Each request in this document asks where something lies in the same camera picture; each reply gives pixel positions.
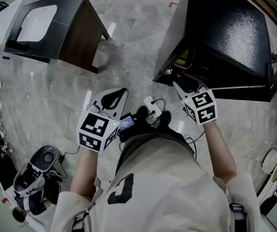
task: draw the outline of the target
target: white sink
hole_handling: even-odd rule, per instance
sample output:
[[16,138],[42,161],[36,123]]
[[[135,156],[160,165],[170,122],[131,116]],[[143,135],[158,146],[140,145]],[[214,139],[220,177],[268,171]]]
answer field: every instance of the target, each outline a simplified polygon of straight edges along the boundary
[[21,8],[30,0],[16,0],[0,12],[0,44],[5,44]]
[[31,10],[25,17],[17,41],[38,42],[46,35],[56,14],[57,6],[50,5]]

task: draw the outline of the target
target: black cable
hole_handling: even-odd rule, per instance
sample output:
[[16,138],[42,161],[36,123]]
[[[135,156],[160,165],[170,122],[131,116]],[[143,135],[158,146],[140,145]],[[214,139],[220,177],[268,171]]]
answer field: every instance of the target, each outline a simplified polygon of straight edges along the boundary
[[76,150],[75,153],[65,152],[64,156],[65,156],[66,154],[69,154],[69,155],[75,155],[75,154],[77,154],[77,153],[79,152],[79,150],[80,150],[80,147],[81,147],[81,146],[79,146],[79,147],[77,148],[77,150]]
[[8,132],[7,132],[6,128],[5,128],[5,126],[3,125],[1,111],[0,111],[0,121],[1,121],[0,130],[3,132],[4,136],[6,136],[8,134]]
[[182,105],[180,105],[173,113],[171,113],[171,115],[173,115],[174,113],[176,113],[181,107],[182,107]]
[[[197,140],[199,140],[203,135],[204,135],[205,132],[203,132],[197,139],[195,139],[193,142],[191,142],[190,144],[193,144],[193,143],[196,143]],[[192,140],[192,137],[190,137],[189,135],[185,134],[185,137],[187,138],[190,138]]]
[[153,126],[155,124],[155,122],[158,121],[159,118],[160,118],[160,116],[151,124],[151,126]]
[[150,115],[155,114],[155,113],[156,113],[156,112],[153,110],[150,114],[148,114],[148,115],[146,116],[146,118],[149,117]]
[[66,171],[64,170],[64,168],[63,168],[62,164],[60,164],[60,167],[62,168],[63,172],[64,172],[64,173],[65,173],[65,175],[66,175],[66,177],[62,177],[62,179],[66,179],[66,178],[68,177],[68,175],[67,175]]
[[203,135],[204,135],[205,131],[194,141],[196,142],[197,140],[199,140]]
[[77,153],[79,152],[80,147],[81,147],[81,146],[79,146],[79,147],[77,148],[76,152],[74,152],[74,153],[65,152],[65,153],[63,154],[63,156],[60,156],[60,157],[59,157],[59,160],[58,160],[58,161],[59,161],[59,163],[60,163],[60,167],[62,168],[63,172],[64,172],[65,175],[66,175],[66,177],[62,177],[63,179],[66,179],[66,178],[68,177],[68,175],[67,175],[65,169],[64,169],[63,166],[62,166],[62,163],[63,163],[63,161],[64,161],[64,159],[65,159],[66,154],[75,155],[75,154],[77,154]]
[[162,99],[162,98],[158,98],[158,99],[156,99],[156,100],[152,101],[151,103],[152,103],[152,104],[155,104],[155,103],[156,103],[156,101],[163,101],[163,103],[164,103],[164,105],[163,105],[163,109],[162,109],[162,113],[163,113],[163,112],[164,112],[164,110],[165,110],[165,108],[166,108],[166,101],[165,101],[164,99]]
[[191,143],[191,142],[190,142],[190,143],[187,142],[187,144],[188,144],[189,146],[190,146],[190,144],[193,144],[193,145],[194,145],[194,149],[195,149],[195,159],[197,159],[197,150],[196,150],[195,141],[193,140],[192,137],[190,137],[190,136],[187,135],[187,134],[186,134],[184,137],[185,137],[186,142],[187,142],[187,140],[189,140],[189,139],[192,140],[192,143]]

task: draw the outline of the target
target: floor tile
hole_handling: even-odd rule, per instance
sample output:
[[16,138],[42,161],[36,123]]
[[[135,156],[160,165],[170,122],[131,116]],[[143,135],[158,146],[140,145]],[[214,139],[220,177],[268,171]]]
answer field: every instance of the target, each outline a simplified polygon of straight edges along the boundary
[[125,49],[157,57],[165,34],[164,27],[136,21],[126,39]]
[[147,93],[152,83],[154,66],[148,56],[121,48],[101,45],[96,58],[103,62],[103,71],[98,75],[104,82],[128,88],[133,92]]
[[52,79],[49,98],[77,111],[82,110],[88,90],[95,95],[111,87],[111,84],[58,69],[49,70],[49,75]]
[[111,0],[105,14],[125,16],[168,27],[176,9],[170,3],[178,0]]
[[81,111],[71,109],[69,124],[67,128],[67,138],[72,142],[76,142],[76,126],[79,122]]
[[109,14],[100,14],[99,17],[110,35],[109,40],[101,41],[102,44],[124,47],[135,20]]

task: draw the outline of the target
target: gray floor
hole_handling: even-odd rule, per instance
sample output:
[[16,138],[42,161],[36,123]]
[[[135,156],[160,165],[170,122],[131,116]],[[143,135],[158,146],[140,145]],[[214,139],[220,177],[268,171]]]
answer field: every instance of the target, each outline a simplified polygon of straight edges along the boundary
[[[125,113],[134,113],[143,99],[166,100],[174,111],[180,101],[172,87],[152,81],[159,47],[179,0],[90,0],[101,20],[109,29],[109,41],[102,41],[98,56],[105,57],[106,68],[95,75],[60,61],[45,64],[10,56],[2,59],[0,47],[0,102],[7,140],[14,147],[14,160],[22,167],[44,144],[58,147],[61,153],[77,149],[75,128],[87,90],[93,95],[110,87],[129,89]],[[266,17],[272,51],[277,53],[277,27]],[[272,145],[277,145],[277,95],[271,103],[217,100],[218,125],[236,160],[238,171],[250,172],[257,188],[266,177],[259,165]],[[197,138],[202,132],[182,110],[173,115],[171,127],[185,122],[184,134]],[[198,161],[212,173],[205,137],[197,141]],[[98,175],[104,181],[113,178],[120,154],[119,140],[101,155]],[[68,173],[64,189],[74,175],[79,154],[67,155],[64,162]]]

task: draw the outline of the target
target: shoulder strap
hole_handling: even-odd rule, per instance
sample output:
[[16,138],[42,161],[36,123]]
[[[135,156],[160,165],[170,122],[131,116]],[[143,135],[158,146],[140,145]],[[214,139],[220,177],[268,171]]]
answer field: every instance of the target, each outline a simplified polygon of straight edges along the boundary
[[231,232],[247,232],[247,214],[244,207],[237,203],[230,204]]

